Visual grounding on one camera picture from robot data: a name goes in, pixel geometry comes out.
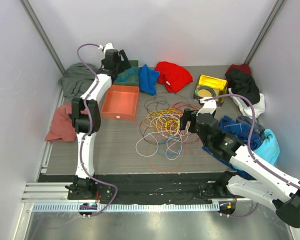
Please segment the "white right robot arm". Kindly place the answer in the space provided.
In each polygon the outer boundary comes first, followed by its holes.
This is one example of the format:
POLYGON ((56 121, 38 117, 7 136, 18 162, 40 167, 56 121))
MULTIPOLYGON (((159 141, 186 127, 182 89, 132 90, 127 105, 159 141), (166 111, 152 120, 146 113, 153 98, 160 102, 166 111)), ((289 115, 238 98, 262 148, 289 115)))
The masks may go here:
POLYGON ((199 136, 213 156, 237 166, 253 177, 247 180, 238 173, 225 171, 216 183, 216 193, 248 198, 274 211, 279 219, 300 228, 300 180, 271 165, 232 134, 223 133, 214 115, 185 109, 180 130, 199 136))

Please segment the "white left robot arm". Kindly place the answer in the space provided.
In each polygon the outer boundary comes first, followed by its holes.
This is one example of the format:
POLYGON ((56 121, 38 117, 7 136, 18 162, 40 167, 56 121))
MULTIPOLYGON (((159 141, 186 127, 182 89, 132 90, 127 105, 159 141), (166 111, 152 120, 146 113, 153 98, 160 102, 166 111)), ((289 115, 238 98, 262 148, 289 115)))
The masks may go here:
POLYGON ((131 68, 125 51, 110 47, 101 48, 104 58, 101 67, 94 71, 82 59, 81 62, 93 73, 94 80, 88 90, 71 101, 71 122, 78 144, 77 169, 73 183, 66 188, 69 196, 87 200, 97 193, 97 181, 93 179, 93 163, 96 134, 101 126, 99 102, 113 85, 118 75, 131 68))

